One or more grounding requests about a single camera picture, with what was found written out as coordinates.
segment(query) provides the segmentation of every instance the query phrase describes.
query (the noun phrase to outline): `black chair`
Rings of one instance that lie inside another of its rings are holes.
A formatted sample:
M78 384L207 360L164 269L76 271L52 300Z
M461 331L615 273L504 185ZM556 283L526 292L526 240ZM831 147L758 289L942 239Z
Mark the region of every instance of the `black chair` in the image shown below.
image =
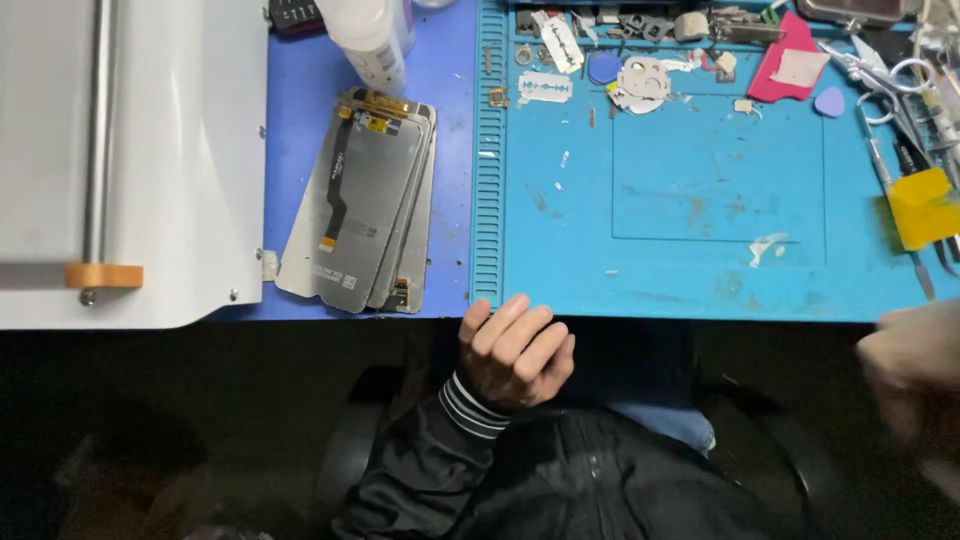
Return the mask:
M374 366L354 384L344 413L327 442L314 485L307 537L323 535L327 524L342 508L349 489L363 476L376 436L387 421L387 408L398 393L403 376L401 367ZM701 404L716 397L729 400L774 442L803 502L804 537L853 538L844 527L837 471L815 433L776 402L745 386L700 385L694 395Z

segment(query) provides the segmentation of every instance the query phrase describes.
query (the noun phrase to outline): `white machine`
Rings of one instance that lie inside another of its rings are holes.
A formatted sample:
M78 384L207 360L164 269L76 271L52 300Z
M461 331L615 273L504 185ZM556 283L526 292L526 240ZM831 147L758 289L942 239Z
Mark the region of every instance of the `white machine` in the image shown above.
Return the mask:
M260 302L265 4L0 2L0 329Z

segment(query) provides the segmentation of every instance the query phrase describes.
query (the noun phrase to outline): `striped cuff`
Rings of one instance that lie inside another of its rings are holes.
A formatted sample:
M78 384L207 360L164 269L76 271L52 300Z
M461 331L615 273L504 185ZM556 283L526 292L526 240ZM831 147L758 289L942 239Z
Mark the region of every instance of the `striped cuff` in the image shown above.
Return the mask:
M450 419L461 429L484 439L495 439L510 424L510 416L491 410L495 405L482 405L454 372L440 391L440 403Z

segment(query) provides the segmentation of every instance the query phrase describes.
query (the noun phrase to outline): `metal rod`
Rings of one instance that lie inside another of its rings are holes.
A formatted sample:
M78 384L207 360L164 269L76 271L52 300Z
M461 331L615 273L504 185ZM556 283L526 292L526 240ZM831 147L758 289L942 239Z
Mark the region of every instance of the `metal rod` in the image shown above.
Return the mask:
M117 0L95 0L94 6L83 255L83 262L88 263L105 262L107 257L107 197Z

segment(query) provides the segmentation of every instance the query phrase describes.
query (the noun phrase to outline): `stack of phone screens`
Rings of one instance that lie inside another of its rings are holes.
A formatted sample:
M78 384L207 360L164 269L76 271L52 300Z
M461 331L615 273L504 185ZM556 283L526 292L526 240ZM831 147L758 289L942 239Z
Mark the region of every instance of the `stack of phone screens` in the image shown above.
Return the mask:
M429 105L337 96L276 286L350 313L420 311L436 126Z

